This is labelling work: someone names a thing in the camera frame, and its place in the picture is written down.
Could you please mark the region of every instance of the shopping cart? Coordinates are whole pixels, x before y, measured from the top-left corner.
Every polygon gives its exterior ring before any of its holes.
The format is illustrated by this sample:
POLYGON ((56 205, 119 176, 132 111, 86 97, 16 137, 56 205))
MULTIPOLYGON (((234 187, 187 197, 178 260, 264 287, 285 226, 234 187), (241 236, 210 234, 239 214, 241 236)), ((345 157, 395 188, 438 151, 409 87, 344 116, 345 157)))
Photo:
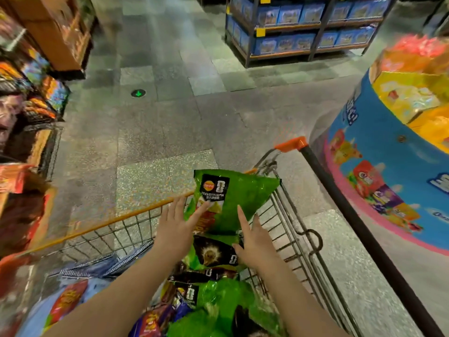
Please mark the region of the shopping cart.
MULTIPOLYGON (((420 305, 422 306, 421 302, 321 167, 304 137, 290 140, 271 149, 247 173, 279 178, 277 157, 279 154, 291 150, 299 150, 303 154, 424 335, 443 336, 438 333, 439 328, 427 311, 420 307, 420 305)), ((193 192, 185 194, 188 201, 192 195, 193 192)), ((10 313, 9 319, 11 332, 18 328, 20 321, 26 317, 26 313, 34 302, 52 293, 58 286, 56 277, 51 276, 50 270, 58 265, 62 266, 67 261, 89 260, 111 252, 116 252, 119 256, 126 255, 155 237, 161 208, 171 201, 172 198, 166 199, 147 208, 114 218, 89 230, 76 232, 36 249, 25 251, 8 258, 7 261, 3 260, 3 263, 0 261, 0 281, 7 275, 7 271, 16 271, 15 266, 31 264, 26 270, 28 280, 22 283, 18 282, 14 288, 10 289, 10 293, 14 293, 16 297, 6 305, 4 301, 3 307, 0 306, 0 310, 14 311, 14 314, 10 313)), ((258 214, 262 226, 270 233, 278 253, 296 273, 305 288, 329 312, 341 328, 351 335, 362 336, 320 254, 323 248, 323 239, 318 232, 305 226, 282 182, 278 189, 271 194, 267 203, 258 211, 258 214)), ((240 277, 241 280, 250 282, 256 290, 269 297, 263 281, 252 270, 244 270, 240 277)))

